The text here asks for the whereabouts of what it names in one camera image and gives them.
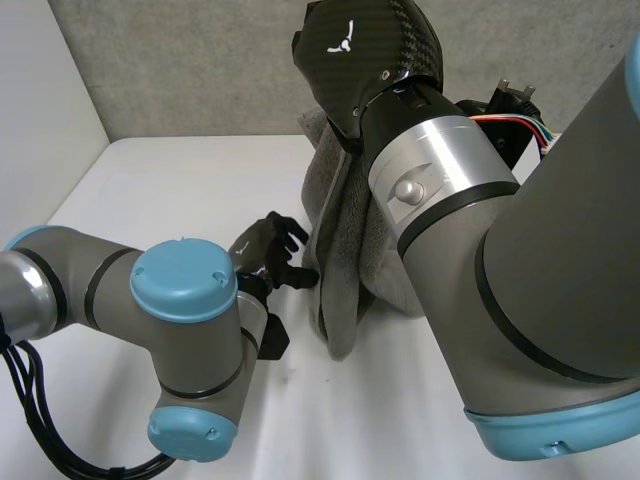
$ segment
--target silver metal cylinder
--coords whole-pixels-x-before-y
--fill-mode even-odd
[[[369,172],[369,187],[396,241],[438,202],[492,182],[517,183],[476,122],[458,115],[405,131]]]
[[[0,252],[0,315],[12,343],[50,334],[57,319],[56,300],[47,277],[29,258]]]

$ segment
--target gray wall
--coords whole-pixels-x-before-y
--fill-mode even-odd
[[[47,2],[0,0],[0,250],[47,223],[108,145]]]
[[[305,0],[49,0],[111,140],[299,133],[314,102],[291,61]],[[638,0],[418,0],[445,93],[538,87],[562,130],[640,32]]]

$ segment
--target black band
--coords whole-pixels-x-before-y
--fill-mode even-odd
[[[57,318],[56,325],[53,328],[54,332],[57,332],[62,327],[65,326],[67,322],[67,296],[64,293],[64,288],[62,288],[62,283],[60,279],[55,274],[51,266],[47,263],[47,261],[38,255],[33,250],[29,250],[28,248],[14,248],[13,251],[21,253],[42,271],[47,280],[49,281],[49,285],[51,285],[51,290],[53,290],[53,296],[56,299],[56,310],[57,310]]]
[[[478,249],[476,250],[475,258],[475,276],[476,283],[478,285],[478,292],[482,303],[487,309],[487,313],[493,320],[493,323],[498,327],[498,330],[509,340],[520,352],[529,357],[531,360],[539,364],[540,366],[547,368],[553,372],[556,372],[563,377],[572,378],[573,380],[579,380],[581,382],[588,383],[614,383],[626,378],[609,378],[601,377],[600,375],[594,375],[591,373],[583,372],[573,368],[560,360],[547,354],[536,345],[534,345],[527,337],[525,337],[516,326],[511,323],[507,315],[504,313],[498,301],[493,296],[489,281],[487,280],[487,274],[484,269],[484,244],[487,238],[485,233],[480,240]]]
[[[367,105],[360,121],[366,175],[380,152],[404,132],[428,120],[451,115],[464,113],[442,95],[433,78],[411,76],[384,90]]]
[[[110,468],[107,473],[107,480],[122,480],[125,478],[127,469],[125,467]]]
[[[11,337],[7,335],[7,330],[4,328],[4,320],[2,318],[2,313],[0,313],[0,354],[10,346],[11,346]]]
[[[238,279],[238,291],[251,295],[258,300],[268,312],[267,297],[269,296],[269,285],[267,285],[266,280],[252,273],[238,272],[236,272],[236,278]]]
[[[123,248],[122,250],[118,250],[113,252],[107,258],[104,259],[102,264],[95,271],[91,280],[89,281],[89,285],[87,286],[87,292],[84,294],[84,315],[87,318],[87,322],[91,325],[91,328],[94,328],[100,331],[100,327],[96,322],[96,317],[93,314],[93,302],[96,299],[96,292],[98,291],[98,285],[104,277],[104,274],[107,273],[107,270],[116,263],[120,257],[126,255],[127,253],[134,252],[134,248]]]
[[[244,327],[240,328],[240,333],[242,333],[242,335],[244,335],[247,340],[249,340],[251,342],[251,345],[253,345],[253,348],[256,349],[256,353],[258,353],[258,350],[260,350],[260,346],[258,345],[258,342],[256,341],[256,337],[254,337],[251,332],[249,330],[247,330]]]
[[[491,182],[468,188],[462,192],[454,193],[450,197],[441,200],[434,206],[422,212],[411,224],[402,232],[398,240],[398,253],[404,257],[413,241],[431,225],[446,217],[450,213],[460,210],[472,203],[489,198],[513,195],[518,191],[520,185],[514,182]]]
[[[242,372],[242,364],[243,362],[240,362],[240,365],[238,365],[238,369],[235,372],[233,372],[233,375],[231,375],[227,380],[225,380],[224,382],[222,382],[220,385],[216,387],[213,387],[209,390],[205,390],[204,392],[195,392],[195,393],[179,392],[177,390],[173,390],[172,388],[167,387],[162,382],[160,382],[160,386],[165,392],[170,393],[174,397],[178,397],[178,398],[186,398],[189,400],[193,400],[196,398],[210,397],[211,395],[220,393],[222,390],[224,390],[225,388],[227,388],[229,385],[231,385],[233,382],[236,381],[236,378],[238,378],[238,376],[240,376],[240,373]]]

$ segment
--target black cable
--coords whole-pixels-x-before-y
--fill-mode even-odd
[[[2,357],[24,408],[27,425],[44,454],[60,473],[72,480],[148,480],[175,462],[174,458],[160,454],[137,467],[107,470],[78,457],[64,443],[53,424],[45,394],[44,365],[40,354],[28,342],[20,342],[18,347],[27,354],[28,369],[14,346],[8,347]]]

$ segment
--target white wall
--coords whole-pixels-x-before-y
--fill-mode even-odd
[[[46,0],[0,0],[0,250],[46,223],[108,145]]]

